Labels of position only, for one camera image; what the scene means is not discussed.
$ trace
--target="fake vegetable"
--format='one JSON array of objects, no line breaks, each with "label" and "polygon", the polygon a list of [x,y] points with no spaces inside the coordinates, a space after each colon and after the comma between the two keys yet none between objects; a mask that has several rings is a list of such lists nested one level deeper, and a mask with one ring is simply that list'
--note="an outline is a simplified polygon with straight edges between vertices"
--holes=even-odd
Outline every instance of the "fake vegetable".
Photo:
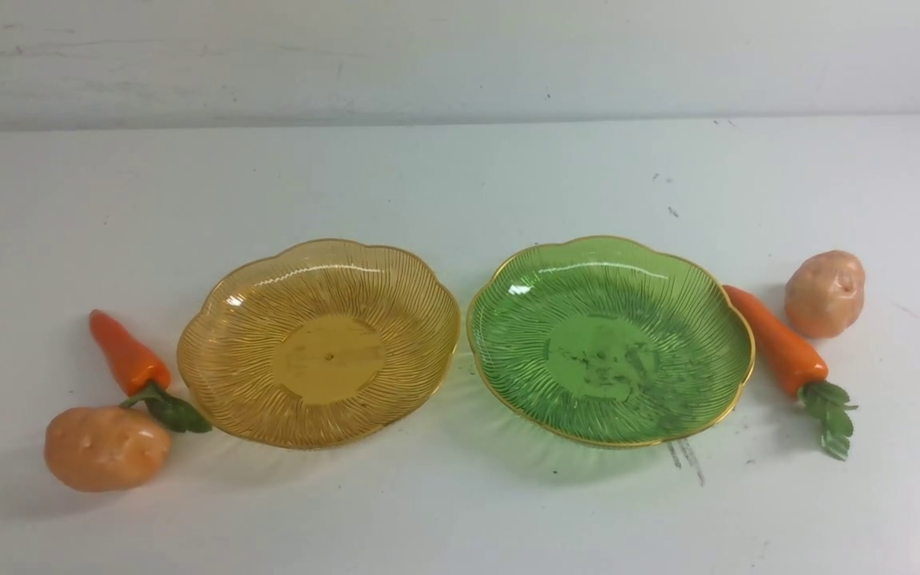
[{"label": "fake vegetable", "polygon": [[89,324],[94,341],[109,361],[113,377],[129,397],[120,407],[133,407],[143,401],[150,414],[174,432],[212,430],[212,424],[193,405],[165,393],[172,376],[149,347],[134,339],[123,325],[102,310],[91,312]]},{"label": "fake vegetable", "polygon": [[780,388],[804,410],[822,423],[822,448],[833,458],[847,459],[854,423],[848,411],[851,397],[840,386],[829,383],[829,367],[818,351],[802,336],[786,327],[754,295],[731,285],[723,289],[755,334],[757,348],[766,358]]},{"label": "fake vegetable", "polygon": [[865,307],[865,268],[854,254],[822,252],[804,260],[786,283],[786,317],[808,338],[835,338]]},{"label": "fake vegetable", "polygon": [[122,491],[156,476],[169,443],[169,433],[141,411],[74,407],[48,423],[45,465],[76,491]]}]

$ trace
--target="glass bowl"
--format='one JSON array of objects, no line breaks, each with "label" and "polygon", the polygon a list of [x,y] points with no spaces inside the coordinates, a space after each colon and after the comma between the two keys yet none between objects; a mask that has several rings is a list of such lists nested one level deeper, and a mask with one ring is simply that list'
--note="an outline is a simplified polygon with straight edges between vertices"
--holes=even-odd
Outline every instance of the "glass bowl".
[{"label": "glass bowl", "polygon": [[614,236],[508,259],[468,308],[467,338],[500,401],[602,447],[708,429],[755,366],[751,328],[712,274]]},{"label": "glass bowl", "polygon": [[456,299],[416,255],[314,240],[223,278],[183,331],[176,363],[216,428],[332,447],[419,408],[459,336]]}]

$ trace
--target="potato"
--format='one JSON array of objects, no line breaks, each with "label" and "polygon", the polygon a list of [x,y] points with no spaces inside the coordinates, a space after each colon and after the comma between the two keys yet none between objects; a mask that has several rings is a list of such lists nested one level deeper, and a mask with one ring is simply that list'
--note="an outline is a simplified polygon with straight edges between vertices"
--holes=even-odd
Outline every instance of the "potato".
[{"label": "potato", "polygon": [[169,444],[169,433],[140,411],[74,407],[45,430],[45,465],[76,491],[132,489],[156,476]]},{"label": "potato", "polygon": [[786,283],[786,317],[808,338],[835,338],[865,307],[865,268],[854,254],[811,256]]}]

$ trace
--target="white wall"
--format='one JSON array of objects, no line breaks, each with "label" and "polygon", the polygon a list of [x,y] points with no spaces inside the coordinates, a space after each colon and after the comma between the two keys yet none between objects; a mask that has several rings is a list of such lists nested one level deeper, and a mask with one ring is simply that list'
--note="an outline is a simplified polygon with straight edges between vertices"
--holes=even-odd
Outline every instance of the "white wall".
[{"label": "white wall", "polygon": [[920,0],[0,0],[0,130],[920,112]]}]

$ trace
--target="amber glass bowl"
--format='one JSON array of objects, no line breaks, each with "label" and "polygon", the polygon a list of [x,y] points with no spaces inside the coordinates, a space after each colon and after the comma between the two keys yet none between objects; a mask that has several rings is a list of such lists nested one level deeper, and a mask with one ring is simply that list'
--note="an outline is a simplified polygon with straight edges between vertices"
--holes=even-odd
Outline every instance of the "amber glass bowl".
[{"label": "amber glass bowl", "polygon": [[456,299],[416,255],[314,240],[223,278],[183,331],[176,362],[216,428],[332,447],[419,408],[459,336]]}]

